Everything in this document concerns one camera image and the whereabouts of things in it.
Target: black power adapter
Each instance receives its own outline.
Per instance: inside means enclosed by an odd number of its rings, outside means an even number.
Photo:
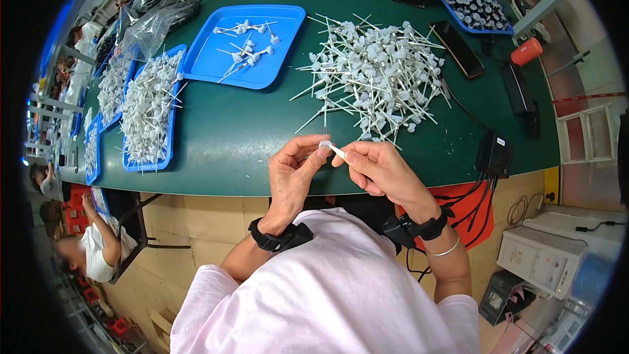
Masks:
[[[513,144],[495,132],[488,132],[481,138],[476,154],[476,169],[491,177],[508,178]]]

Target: black cable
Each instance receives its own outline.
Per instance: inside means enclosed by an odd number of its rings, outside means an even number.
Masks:
[[[495,62],[497,65],[504,66],[504,65],[508,65],[508,64],[509,64],[509,61],[507,61],[507,60],[495,59],[495,58],[492,58],[492,57],[487,56],[487,55],[485,55],[485,54],[482,54],[482,53],[480,53],[480,52],[476,52],[476,51],[473,51],[473,52],[474,52],[476,55],[482,56],[483,58],[485,58],[485,59],[487,59],[487,60],[490,60],[490,61]]]
[[[495,177],[493,177],[493,178],[490,178],[487,181],[487,185],[485,186],[485,190],[483,192],[483,196],[481,197],[481,200],[479,201],[478,205],[476,206],[476,210],[474,211],[474,216],[472,216],[472,219],[470,220],[470,224],[467,227],[467,232],[472,231],[472,226],[474,225],[474,221],[476,220],[476,215],[478,214],[478,211],[481,209],[481,206],[483,205],[483,201],[485,201],[485,196],[487,195],[487,191],[493,185],[495,180],[496,180]]]
[[[466,248],[468,248],[471,244],[473,244],[474,242],[476,242],[476,240],[478,240],[481,235],[483,235],[483,232],[485,231],[485,228],[487,227],[487,222],[489,221],[489,211],[491,210],[491,201],[494,198],[494,193],[496,190],[496,186],[498,185],[498,178],[494,177],[494,182],[491,186],[491,194],[489,195],[489,204],[487,205],[487,214],[485,215],[485,222],[483,223],[483,227],[481,228],[480,232],[478,233],[478,235],[476,235],[476,237],[474,237],[473,240],[471,240],[467,245]]]
[[[407,269],[409,272],[412,272],[412,273],[413,273],[413,272],[417,272],[417,273],[419,273],[419,274],[420,274],[420,277],[419,277],[419,279],[417,279],[417,282],[418,282],[418,283],[420,283],[420,282],[421,282],[421,279],[424,277],[424,275],[430,275],[430,274],[432,273],[432,271],[430,270],[430,266],[427,266],[427,267],[426,267],[426,269],[424,269],[423,271],[413,271],[413,270],[411,269],[411,267],[409,266],[409,264],[408,264],[408,253],[409,253],[409,250],[410,250],[410,249],[408,249],[408,248],[406,249],[406,269]]]
[[[466,196],[468,196],[471,193],[474,193],[476,191],[476,189],[478,188],[480,183],[483,182],[482,178],[484,177],[484,175],[485,175],[485,173],[481,172],[481,174],[476,179],[476,182],[474,183],[474,185],[472,187],[470,187],[470,190],[468,190],[467,193],[465,193],[465,194],[460,194],[460,195],[436,195],[434,197],[437,200],[452,200],[452,199],[459,199],[459,198],[462,198],[462,197],[466,197]]]
[[[474,185],[474,186],[470,189],[471,191],[470,191],[468,194],[464,195],[463,197],[458,198],[458,199],[457,199],[457,200],[455,200],[455,201],[446,202],[443,206],[444,206],[445,208],[450,208],[450,207],[454,206],[457,202],[464,200],[464,199],[465,199],[468,195],[471,195],[472,193],[476,192],[476,190],[478,190],[478,188],[479,188],[479,187],[483,184],[483,181],[484,181],[485,179],[487,179],[487,177],[486,177],[485,175],[483,175],[483,177],[481,178],[481,180],[480,180],[480,181],[478,181],[478,183],[477,183],[477,184],[475,184],[475,185]]]
[[[432,271],[430,270],[430,266],[427,266],[426,269],[424,269],[424,271],[420,272],[420,277],[417,279],[418,283],[421,283],[421,279],[424,277],[424,275],[430,275],[432,273]]]
[[[583,243],[585,243],[585,244],[586,244],[586,246],[589,248],[589,244],[587,244],[587,242],[586,242],[586,241],[584,241],[584,240],[578,240],[578,239],[575,239],[575,238],[568,238],[567,236],[553,234],[553,233],[551,233],[551,232],[546,232],[546,231],[538,230],[537,228],[526,227],[526,226],[524,225],[524,223],[520,223],[520,225],[521,225],[522,227],[524,227],[524,228],[528,228],[529,230],[533,230],[533,231],[537,231],[537,232],[543,232],[544,234],[548,234],[548,235],[558,236],[558,237],[563,238],[563,239],[565,239],[565,240],[571,240],[571,241],[579,241],[579,242],[583,242]]]
[[[510,226],[516,226],[516,225],[522,223],[522,221],[526,217],[526,212],[528,212],[528,207],[531,205],[531,202],[533,201],[533,197],[535,197],[536,195],[541,195],[543,197],[544,193],[535,193],[535,194],[533,194],[531,196],[530,201],[529,201],[529,199],[528,199],[528,197],[526,195],[523,195],[522,197],[520,197],[520,200],[518,200],[515,204],[513,204],[509,208],[509,212],[507,212],[507,224],[509,224]],[[519,208],[520,204],[524,205],[524,212],[522,212],[522,215],[520,215],[520,217],[518,217],[516,220],[514,220],[513,215],[515,214],[515,212]]]
[[[463,108],[463,110],[465,112],[467,112],[468,115],[470,115],[472,117],[472,119],[474,119],[476,122],[478,122],[478,124],[480,124],[481,126],[483,126],[485,129],[491,131],[491,132],[495,132],[491,127],[487,126],[486,124],[484,124],[483,122],[480,121],[480,119],[476,118],[476,116],[474,116],[474,114],[472,114],[471,112],[469,112],[469,110],[463,105],[461,104],[461,102],[459,101],[459,99],[457,99],[456,96],[454,96],[454,93],[452,93],[452,89],[450,89],[450,96],[454,99],[454,101],[461,107]]]
[[[474,213],[474,211],[475,211],[475,210],[477,210],[478,208],[480,208],[480,207],[481,207],[481,204],[483,203],[483,200],[485,199],[485,196],[487,195],[487,190],[488,190],[488,188],[489,188],[489,183],[490,183],[490,181],[491,181],[491,180],[492,180],[492,178],[487,179],[487,182],[486,182],[486,184],[485,184],[485,190],[483,191],[483,196],[481,197],[481,201],[480,201],[478,204],[476,204],[476,207],[474,207],[472,210],[470,210],[470,212],[469,212],[467,215],[465,215],[464,217],[462,217],[460,220],[455,221],[455,222],[452,224],[452,228],[456,228],[456,227],[457,227],[460,223],[462,223],[463,221],[465,221],[465,219],[467,219],[468,217],[470,217],[470,216]]]
[[[575,227],[574,230],[575,231],[580,231],[580,232],[593,232],[598,230],[598,228],[602,225],[606,225],[606,226],[624,226],[626,225],[625,223],[616,223],[614,221],[603,221],[601,223],[598,224],[598,226],[594,227],[594,228],[587,228],[587,227]]]

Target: white t-shirt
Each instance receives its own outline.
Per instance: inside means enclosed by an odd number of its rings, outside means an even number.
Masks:
[[[83,55],[87,55],[87,49],[91,41],[94,40],[94,36],[96,33],[102,29],[102,26],[95,22],[86,22],[82,27],[81,31],[83,32],[83,37],[74,44],[74,49],[82,53]]]
[[[435,304],[390,240],[343,208],[300,213],[312,241],[273,256],[240,286],[199,268],[170,333],[181,353],[480,353],[468,295]]]
[[[114,233],[117,233],[118,220],[115,217],[105,216],[100,213],[98,215],[100,215],[100,217],[109,224]],[[129,257],[131,250],[133,250],[138,243],[126,233],[124,227],[120,230],[120,237],[120,244],[122,245],[120,259],[122,262]],[[103,240],[103,236],[98,230],[96,224],[92,224],[91,226],[85,228],[85,234],[83,234],[81,242],[85,247],[85,257],[87,262],[85,276],[92,280],[96,280],[97,282],[108,282],[111,280],[114,276],[114,272],[116,271],[116,266],[110,266],[105,262],[105,257],[103,257],[105,240]]]

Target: red plastic stool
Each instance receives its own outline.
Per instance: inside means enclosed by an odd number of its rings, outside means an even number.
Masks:
[[[126,327],[126,322],[124,321],[123,317],[116,320],[113,324],[110,324],[109,320],[107,320],[107,327],[109,327],[110,331],[118,335],[120,339],[126,338],[126,335],[129,333],[129,330]]]
[[[87,299],[89,303],[95,303],[96,301],[98,301],[98,295],[96,294],[96,291],[94,291],[92,287],[84,290],[83,296],[85,297],[85,299]]]
[[[68,205],[72,209],[81,208],[83,209],[83,194],[91,191],[89,186],[79,185],[79,184],[71,184],[70,185],[70,201],[68,201]]]
[[[79,284],[83,287],[89,287],[89,283],[87,283],[85,279],[83,279],[83,275],[79,275],[79,278],[77,280],[79,281]]]
[[[81,212],[83,211],[83,207],[81,209],[78,208],[67,208],[66,209],[66,224],[68,226],[68,231],[71,234],[85,234],[85,228],[89,225],[89,219],[87,216],[83,216]],[[72,217],[72,211],[76,212],[76,216]]]

